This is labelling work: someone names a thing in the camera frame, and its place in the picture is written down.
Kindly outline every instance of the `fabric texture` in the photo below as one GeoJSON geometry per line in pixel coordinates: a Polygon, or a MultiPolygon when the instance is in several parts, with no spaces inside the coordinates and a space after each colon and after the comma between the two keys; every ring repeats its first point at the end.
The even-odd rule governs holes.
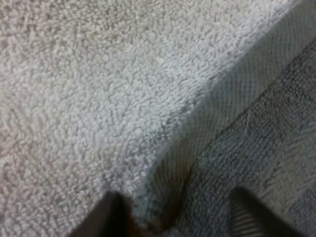
{"type": "Polygon", "coordinates": [[[175,132],[135,203],[144,228],[166,227],[180,203],[164,236],[225,236],[228,195],[242,185],[315,236],[315,24],[316,2],[297,5],[175,132]]]}
{"type": "MultiPolygon", "coordinates": [[[[198,104],[296,2],[0,1],[0,236],[65,236],[105,190],[135,195],[156,155],[181,140],[174,131],[203,121],[198,104]]],[[[305,44],[298,36],[288,43],[305,44]]],[[[216,132],[199,138],[192,126],[201,147],[189,139],[186,154],[261,92],[228,120],[214,100],[216,132]]],[[[182,195],[187,160],[171,196],[182,195]]],[[[135,210],[146,217],[144,201],[135,210]]]]}

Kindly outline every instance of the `white towel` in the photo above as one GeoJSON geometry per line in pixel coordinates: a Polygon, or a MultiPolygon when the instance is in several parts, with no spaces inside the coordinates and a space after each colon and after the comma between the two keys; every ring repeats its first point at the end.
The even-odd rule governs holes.
{"type": "Polygon", "coordinates": [[[0,1],[0,236],[65,236],[295,0],[0,1]]]}

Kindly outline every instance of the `towel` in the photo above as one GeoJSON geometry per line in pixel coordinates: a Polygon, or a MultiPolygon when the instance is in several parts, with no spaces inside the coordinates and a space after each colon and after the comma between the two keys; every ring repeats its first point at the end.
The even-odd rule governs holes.
{"type": "Polygon", "coordinates": [[[105,191],[135,197],[174,131],[295,5],[0,1],[0,235],[65,236],[105,191]]]}
{"type": "Polygon", "coordinates": [[[143,228],[227,236],[229,193],[245,186],[315,236],[315,25],[316,1],[296,5],[174,132],[135,203],[143,228]]]}

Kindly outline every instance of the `gray towel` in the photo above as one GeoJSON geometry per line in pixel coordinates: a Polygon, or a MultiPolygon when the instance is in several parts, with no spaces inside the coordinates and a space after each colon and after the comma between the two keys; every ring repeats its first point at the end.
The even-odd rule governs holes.
{"type": "Polygon", "coordinates": [[[316,233],[316,2],[265,35],[175,131],[134,215],[166,236],[223,236],[244,185],[301,232],[316,233]]]}

